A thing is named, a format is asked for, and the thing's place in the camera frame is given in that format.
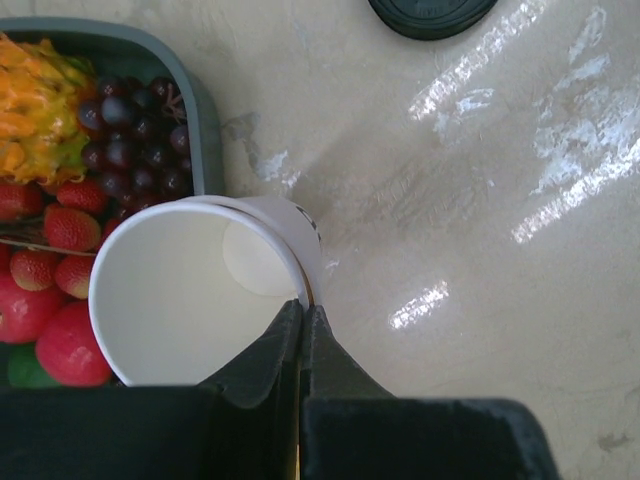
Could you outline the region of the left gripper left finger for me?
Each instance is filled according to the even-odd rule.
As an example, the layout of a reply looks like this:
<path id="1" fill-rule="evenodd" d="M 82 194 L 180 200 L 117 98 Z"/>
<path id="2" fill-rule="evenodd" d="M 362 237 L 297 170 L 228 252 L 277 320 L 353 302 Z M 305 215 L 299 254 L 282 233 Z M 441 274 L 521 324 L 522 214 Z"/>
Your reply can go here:
<path id="1" fill-rule="evenodd" d="M 303 310 L 194 386 L 1 389 L 5 479 L 287 479 Z"/>

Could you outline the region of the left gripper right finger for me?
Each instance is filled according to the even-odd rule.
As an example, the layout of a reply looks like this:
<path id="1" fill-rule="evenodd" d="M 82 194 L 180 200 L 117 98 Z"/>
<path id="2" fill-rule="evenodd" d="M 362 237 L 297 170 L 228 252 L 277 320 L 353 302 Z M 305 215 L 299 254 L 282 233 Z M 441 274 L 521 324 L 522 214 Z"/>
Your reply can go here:
<path id="1" fill-rule="evenodd" d="M 400 398 L 337 341 L 322 307 L 302 333 L 304 479 L 557 479 L 545 432 L 505 398 Z"/>

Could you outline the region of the white paper cup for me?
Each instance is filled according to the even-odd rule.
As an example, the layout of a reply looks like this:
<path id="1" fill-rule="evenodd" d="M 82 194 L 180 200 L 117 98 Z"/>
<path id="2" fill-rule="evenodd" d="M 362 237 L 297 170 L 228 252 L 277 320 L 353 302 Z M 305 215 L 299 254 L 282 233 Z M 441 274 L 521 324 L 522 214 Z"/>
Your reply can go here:
<path id="1" fill-rule="evenodd" d="M 287 301 L 322 301 L 321 236 L 281 197 L 199 195 L 133 215 L 100 248 L 91 325 L 128 386 L 194 385 L 253 343 Z"/>

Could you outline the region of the black cup lid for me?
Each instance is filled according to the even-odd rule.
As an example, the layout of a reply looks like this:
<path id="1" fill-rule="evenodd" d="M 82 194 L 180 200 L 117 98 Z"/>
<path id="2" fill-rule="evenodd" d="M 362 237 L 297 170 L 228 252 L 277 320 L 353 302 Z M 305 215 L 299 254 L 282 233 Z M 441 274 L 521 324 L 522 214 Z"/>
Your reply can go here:
<path id="1" fill-rule="evenodd" d="M 399 35 L 423 41 L 458 35 L 483 19 L 497 0 L 369 0 L 382 22 Z"/>

